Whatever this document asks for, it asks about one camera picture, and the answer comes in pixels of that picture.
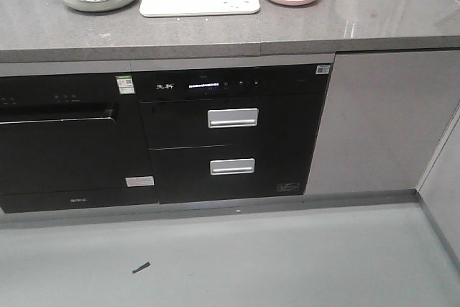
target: brand logo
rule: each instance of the brand logo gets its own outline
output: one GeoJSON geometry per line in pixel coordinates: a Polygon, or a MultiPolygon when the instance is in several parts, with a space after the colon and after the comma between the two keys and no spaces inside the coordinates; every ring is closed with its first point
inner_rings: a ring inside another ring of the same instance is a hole
{"type": "Polygon", "coordinates": [[[174,88],[174,83],[157,84],[157,89],[172,89],[172,88],[174,88]]]}
{"type": "Polygon", "coordinates": [[[88,201],[87,198],[73,198],[70,200],[71,203],[85,203],[88,201]]]}
{"type": "Polygon", "coordinates": [[[299,189],[299,183],[279,183],[277,187],[278,192],[297,192],[299,189]]]}

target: white label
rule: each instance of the white label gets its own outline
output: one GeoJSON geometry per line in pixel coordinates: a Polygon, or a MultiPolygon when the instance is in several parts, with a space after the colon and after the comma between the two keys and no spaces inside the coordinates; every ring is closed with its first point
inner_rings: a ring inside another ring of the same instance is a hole
{"type": "Polygon", "coordinates": [[[118,75],[116,77],[116,82],[118,83],[118,90],[121,95],[136,93],[131,75],[118,75]]]}
{"type": "Polygon", "coordinates": [[[125,178],[126,186],[137,187],[137,186],[153,186],[153,176],[135,176],[133,178],[125,178]]]}
{"type": "Polygon", "coordinates": [[[316,66],[316,74],[317,75],[328,75],[331,69],[330,65],[318,65],[316,66]]]}

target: sticker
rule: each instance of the sticker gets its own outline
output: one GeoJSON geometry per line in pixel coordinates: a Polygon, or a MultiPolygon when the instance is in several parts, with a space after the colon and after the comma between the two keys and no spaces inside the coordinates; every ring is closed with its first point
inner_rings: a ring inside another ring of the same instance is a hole
{"type": "Polygon", "coordinates": [[[135,176],[133,178],[125,178],[126,186],[138,187],[138,186],[153,186],[153,176],[135,176]]]}
{"type": "Polygon", "coordinates": [[[328,75],[330,70],[331,70],[330,65],[318,65],[318,66],[316,66],[316,74],[317,75],[328,75]]]}
{"type": "Polygon", "coordinates": [[[279,183],[277,191],[278,192],[297,192],[300,189],[299,183],[279,183]]]}
{"type": "Polygon", "coordinates": [[[118,90],[121,95],[136,93],[134,84],[132,83],[132,75],[118,75],[116,82],[118,83],[118,90]]]}

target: gray countertop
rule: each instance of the gray countertop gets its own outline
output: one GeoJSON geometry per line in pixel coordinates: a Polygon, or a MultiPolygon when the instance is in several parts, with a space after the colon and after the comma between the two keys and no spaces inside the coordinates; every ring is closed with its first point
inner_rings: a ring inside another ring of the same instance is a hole
{"type": "Polygon", "coordinates": [[[259,0],[256,14],[145,18],[0,0],[0,63],[217,58],[460,46],[460,0],[259,0]]]}

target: dishwasher handle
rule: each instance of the dishwasher handle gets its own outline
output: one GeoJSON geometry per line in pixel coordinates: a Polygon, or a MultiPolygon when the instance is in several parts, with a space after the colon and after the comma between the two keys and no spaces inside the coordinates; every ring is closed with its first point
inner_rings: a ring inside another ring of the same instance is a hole
{"type": "Polygon", "coordinates": [[[208,128],[254,127],[258,118],[258,108],[211,109],[208,111],[208,128]]]}
{"type": "Polygon", "coordinates": [[[109,120],[116,123],[118,105],[94,102],[11,107],[0,110],[0,125],[109,120]]]}

